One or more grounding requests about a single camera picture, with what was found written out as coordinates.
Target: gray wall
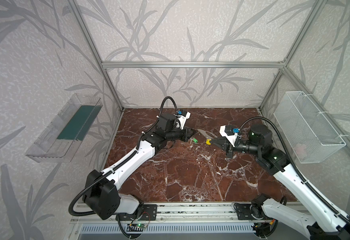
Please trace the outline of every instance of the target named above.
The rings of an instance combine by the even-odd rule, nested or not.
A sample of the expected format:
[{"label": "gray wall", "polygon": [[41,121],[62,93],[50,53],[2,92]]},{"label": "gray wall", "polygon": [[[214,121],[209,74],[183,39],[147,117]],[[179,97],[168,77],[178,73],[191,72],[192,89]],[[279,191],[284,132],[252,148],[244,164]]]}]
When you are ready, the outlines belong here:
[{"label": "gray wall", "polygon": [[[314,0],[78,0],[103,61],[283,61]],[[125,106],[259,106],[277,69],[110,69]]]},{"label": "gray wall", "polygon": [[[73,93],[104,106],[70,163],[24,153]],[[0,240],[62,239],[120,112],[65,1],[0,0]]]},{"label": "gray wall", "polygon": [[[336,119],[350,138],[350,0],[328,1],[288,67]],[[263,109],[273,112],[286,91],[283,77]],[[344,149],[301,171],[331,201],[350,214],[350,156]]]}]

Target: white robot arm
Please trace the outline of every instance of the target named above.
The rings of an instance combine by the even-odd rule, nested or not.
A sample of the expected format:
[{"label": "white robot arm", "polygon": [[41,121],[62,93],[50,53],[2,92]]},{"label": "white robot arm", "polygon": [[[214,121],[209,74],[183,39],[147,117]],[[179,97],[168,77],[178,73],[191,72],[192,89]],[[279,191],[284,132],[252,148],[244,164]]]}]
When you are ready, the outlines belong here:
[{"label": "white robot arm", "polygon": [[[162,113],[166,99],[174,103],[175,114]],[[187,142],[196,133],[196,130],[184,127],[190,115],[186,110],[178,111],[173,99],[165,97],[157,121],[139,138],[137,146],[110,167],[101,172],[93,170],[87,176],[86,188],[72,200],[69,213],[73,216],[97,214],[103,220],[118,213],[139,217],[143,209],[142,202],[132,195],[119,194],[118,190],[139,166],[162,150],[168,141]],[[82,196],[92,211],[73,210],[74,204]]]},{"label": "white robot arm", "polygon": [[[250,118],[244,124],[252,119],[270,123],[283,141],[276,127],[266,118]],[[286,148],[284,153],[272,146],[272,132],[265,125],[255,125],[249,131],[249,139],[242,141],[240,129],[231,125],[221,126],[222,137],[208,139],[207,142],[217,145],[231,158],[234,151],[255,155],[259,165],[285,185],[311,213],[302,214],[263,194],[252,201],[252,214],[281,221],[309,239],[350,240],[350,216],[310,184],[297,169]]]}]

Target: acrylic shelf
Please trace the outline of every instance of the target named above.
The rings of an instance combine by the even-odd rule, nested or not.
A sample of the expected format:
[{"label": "acrylic shelf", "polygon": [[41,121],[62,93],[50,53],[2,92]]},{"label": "acrylic shelf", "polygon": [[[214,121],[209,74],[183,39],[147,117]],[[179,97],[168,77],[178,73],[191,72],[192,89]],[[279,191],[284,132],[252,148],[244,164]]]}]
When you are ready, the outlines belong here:
[{"label": "acrylic shelf", "polygon": [[102,106],[99,97],[73,94],[26,156],[37,162],[70,162]]}]

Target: white wire basket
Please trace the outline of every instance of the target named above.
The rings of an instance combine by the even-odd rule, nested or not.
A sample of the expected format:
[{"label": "white wire basket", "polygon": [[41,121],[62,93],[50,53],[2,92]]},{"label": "white wire basket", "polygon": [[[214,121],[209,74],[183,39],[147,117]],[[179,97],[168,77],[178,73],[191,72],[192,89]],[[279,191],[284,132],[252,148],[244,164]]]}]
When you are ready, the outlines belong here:
[{"label": "white wire basket", "polygon": [[346,145],[302,91],[286,92],[274,115],[301,163],[322,162]]}]

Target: wallpaper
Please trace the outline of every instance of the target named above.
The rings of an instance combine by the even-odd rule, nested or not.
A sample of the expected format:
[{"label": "wallpaper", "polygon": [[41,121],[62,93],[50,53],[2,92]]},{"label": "wallpaper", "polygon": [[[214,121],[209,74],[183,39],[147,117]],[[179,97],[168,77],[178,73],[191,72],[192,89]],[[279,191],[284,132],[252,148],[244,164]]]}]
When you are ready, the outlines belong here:
[{"label": "wallpaper", "polygon": [[[103,61],[282,61],[314,0],[77,2]],[[258,106],[276,70],[108,72],[125,106],[242,107]]]},{"label": "wallpaper", "polygon": [[260,105],[276,72],[274,68],[126,68],[110,71],[109,76],[118,94],[126,96],[125,106],[159,107],[164,96],[172,96],[179,106],[250,107]]},{"label": "wallpaper", "polygon": [[[24,154],[73,93],[103,107],[70,163]],[[120,111],[65,1],[0,0],[0,240],[62,239]]]}]

